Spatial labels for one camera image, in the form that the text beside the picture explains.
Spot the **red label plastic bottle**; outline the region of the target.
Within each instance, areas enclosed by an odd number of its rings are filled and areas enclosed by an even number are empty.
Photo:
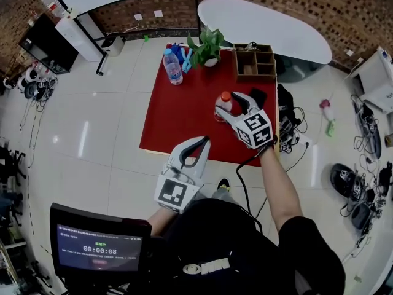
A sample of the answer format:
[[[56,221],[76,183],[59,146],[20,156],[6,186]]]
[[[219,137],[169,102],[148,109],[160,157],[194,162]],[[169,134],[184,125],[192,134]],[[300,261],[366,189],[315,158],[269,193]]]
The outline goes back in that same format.
[[[231,112],[233,107],[233,99],[231,93],[228,91],[223,91],[216,99],[215,106],[220,106],[226,111]]]

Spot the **grey round device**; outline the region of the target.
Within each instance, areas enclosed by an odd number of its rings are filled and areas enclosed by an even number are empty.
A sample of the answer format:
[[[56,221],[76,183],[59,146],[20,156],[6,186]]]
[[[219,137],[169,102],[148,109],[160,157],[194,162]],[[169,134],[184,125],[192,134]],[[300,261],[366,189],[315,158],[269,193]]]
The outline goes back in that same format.
[[[351,213],[352,225],[357,230],[364,230],[370,221],[371,215],[372,211],[370,207],[366,203],[359,203]]]

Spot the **brown wooden organizer box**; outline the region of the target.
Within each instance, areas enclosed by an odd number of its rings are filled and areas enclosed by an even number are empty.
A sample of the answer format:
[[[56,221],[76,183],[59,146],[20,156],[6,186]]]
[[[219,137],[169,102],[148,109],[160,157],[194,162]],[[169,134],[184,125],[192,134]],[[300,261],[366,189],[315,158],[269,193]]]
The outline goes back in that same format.
[[[276,61],[270,45],[233,44],[237,82],[276,83]]]

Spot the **person's black shirt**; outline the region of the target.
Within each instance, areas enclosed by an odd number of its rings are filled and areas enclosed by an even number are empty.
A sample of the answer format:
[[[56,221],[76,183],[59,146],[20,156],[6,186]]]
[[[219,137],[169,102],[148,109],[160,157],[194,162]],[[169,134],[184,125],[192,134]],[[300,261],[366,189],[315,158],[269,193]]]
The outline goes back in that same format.
[[[271,242],[234,203],[200,199],[165,230],[170,258],[152,282],[181,295],[343,295],[343,265],[315,222],[289,219]]]

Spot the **black phone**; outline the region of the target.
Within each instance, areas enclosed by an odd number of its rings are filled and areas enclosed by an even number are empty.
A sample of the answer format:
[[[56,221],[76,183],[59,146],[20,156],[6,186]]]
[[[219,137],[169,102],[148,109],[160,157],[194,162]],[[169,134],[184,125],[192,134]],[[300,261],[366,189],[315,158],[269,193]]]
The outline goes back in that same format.
[[[249,96],[254,99],[255,103],[259,107],[259,109],[263,109],[263,106],[265,104],[267,95],[264,91],[260,90],[259,88],[251,88],[251,91],[249,92]]]

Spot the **potted green plant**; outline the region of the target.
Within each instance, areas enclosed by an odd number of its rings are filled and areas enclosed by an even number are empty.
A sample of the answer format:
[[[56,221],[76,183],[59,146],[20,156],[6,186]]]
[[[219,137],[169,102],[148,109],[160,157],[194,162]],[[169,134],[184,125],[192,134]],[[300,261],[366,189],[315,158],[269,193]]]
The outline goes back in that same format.
[[[220,46],[224,41],[224,35],[218,29],[211,31],[205,28],[200,34],[200,39],[202,44],[196,45],[191,35],[187,36],[187,45],[193,51],[190,62],[192,68],[195,69],[198,66],[205,66],[210,59],[215,59],[216,62],[221,61]]]

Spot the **person's right forearm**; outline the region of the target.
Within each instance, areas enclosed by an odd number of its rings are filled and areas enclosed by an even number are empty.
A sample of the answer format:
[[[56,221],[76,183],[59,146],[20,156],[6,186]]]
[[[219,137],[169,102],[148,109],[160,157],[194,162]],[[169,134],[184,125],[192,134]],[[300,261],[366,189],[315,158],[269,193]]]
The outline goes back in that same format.
[[[299,197],[272,147],[260,155],[260,164],[271,215],[279,234],[288,220],[303,217]]]

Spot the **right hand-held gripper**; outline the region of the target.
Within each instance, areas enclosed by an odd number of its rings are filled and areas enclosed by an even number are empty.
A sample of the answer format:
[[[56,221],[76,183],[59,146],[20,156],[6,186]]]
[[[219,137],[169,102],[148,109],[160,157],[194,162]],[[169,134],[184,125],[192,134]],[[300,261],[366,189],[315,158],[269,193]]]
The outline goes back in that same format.
[[[239,106],[239,115],[234,115],[221,106],[215,106],[215,114],[234,129],[240,141],[247,147],[258,149],[273,140],[273,127],[266,112],[256,100],[241,92],[231,92]]]

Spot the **white oval table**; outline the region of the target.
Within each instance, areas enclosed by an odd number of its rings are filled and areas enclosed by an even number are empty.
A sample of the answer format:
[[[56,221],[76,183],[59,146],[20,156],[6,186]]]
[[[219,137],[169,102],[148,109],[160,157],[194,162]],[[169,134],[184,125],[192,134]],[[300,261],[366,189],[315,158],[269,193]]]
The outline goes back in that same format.
[[[202,24],[218,29],[225,42],[255,42],[271,46],[278,82],[300,82],[329,64],[332,51],[309,24],[245,0],[203,0],[198,6]]]

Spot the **white power strip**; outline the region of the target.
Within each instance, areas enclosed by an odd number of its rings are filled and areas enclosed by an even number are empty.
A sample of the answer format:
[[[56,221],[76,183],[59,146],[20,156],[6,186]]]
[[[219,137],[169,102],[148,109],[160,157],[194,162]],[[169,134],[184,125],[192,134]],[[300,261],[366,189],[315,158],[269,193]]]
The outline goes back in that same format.
[[[306,146],[307,148],[314,144],[311,138],[308,138],[306,135],[304,135],[302,133],[299,133],[296,136],[295,142],[297,144],[302,144],[302,145]]]

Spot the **white water dispenser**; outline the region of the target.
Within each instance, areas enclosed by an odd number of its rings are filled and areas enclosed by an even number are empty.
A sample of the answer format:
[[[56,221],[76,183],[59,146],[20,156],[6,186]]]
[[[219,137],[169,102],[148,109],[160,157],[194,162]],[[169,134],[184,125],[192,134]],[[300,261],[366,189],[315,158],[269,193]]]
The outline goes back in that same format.
[[[95,39],[104,37],[104,34],[88,13],[76,17],[66,10],[55,28],[87,61],[102,59],[103,54],[98,47],[103,42],[95,42]]]

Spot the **black cabinet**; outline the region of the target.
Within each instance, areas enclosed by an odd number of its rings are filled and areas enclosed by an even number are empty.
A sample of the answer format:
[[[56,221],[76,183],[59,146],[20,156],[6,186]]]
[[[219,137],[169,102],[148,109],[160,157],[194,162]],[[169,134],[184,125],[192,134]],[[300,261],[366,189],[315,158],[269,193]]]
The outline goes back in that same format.
[[[69,73],[79,54],[46,14],[28,29],[19,46],[55,74]]]

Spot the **red topped table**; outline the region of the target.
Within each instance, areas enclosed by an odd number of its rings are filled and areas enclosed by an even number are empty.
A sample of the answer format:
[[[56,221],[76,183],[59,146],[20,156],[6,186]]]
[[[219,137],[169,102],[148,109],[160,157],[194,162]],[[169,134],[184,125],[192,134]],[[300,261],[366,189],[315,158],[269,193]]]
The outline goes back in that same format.
[[[164,66],[159,67],[139,144],[141,149],[169,154],[187,139],[208,136],[210,160],[240,164],[255,154],[228,124],[216,121],[215,102],[224,91],[248,94],[252,88],[258,88],[267,95],[263,108],[275,123],[276,84],[240,82],[232,52],[221,50],[220,56],[221,61],[213,67],[191,69],[180,85],[173,85]]]

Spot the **black helmet with markers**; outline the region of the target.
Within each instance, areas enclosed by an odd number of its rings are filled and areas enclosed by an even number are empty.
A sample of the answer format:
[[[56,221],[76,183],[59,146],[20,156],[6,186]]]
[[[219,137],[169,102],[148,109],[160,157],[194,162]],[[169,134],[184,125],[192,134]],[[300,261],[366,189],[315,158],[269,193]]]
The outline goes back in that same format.
[[[343,197],[349,198],[352,194],[357,174],[346,165],[336,163],[330,170],[330,182],[333,188]]]

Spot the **pink and green toy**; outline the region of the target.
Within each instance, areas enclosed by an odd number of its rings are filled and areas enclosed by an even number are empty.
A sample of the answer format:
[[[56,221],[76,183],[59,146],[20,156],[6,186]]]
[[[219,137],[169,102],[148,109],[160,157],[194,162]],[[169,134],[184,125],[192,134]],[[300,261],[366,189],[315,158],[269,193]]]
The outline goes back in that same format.
[[[328,137],[332,137],[335,131],[335,117],[330,101],[328,99],[322,100],[319,107],[328,123],[325,133]]]

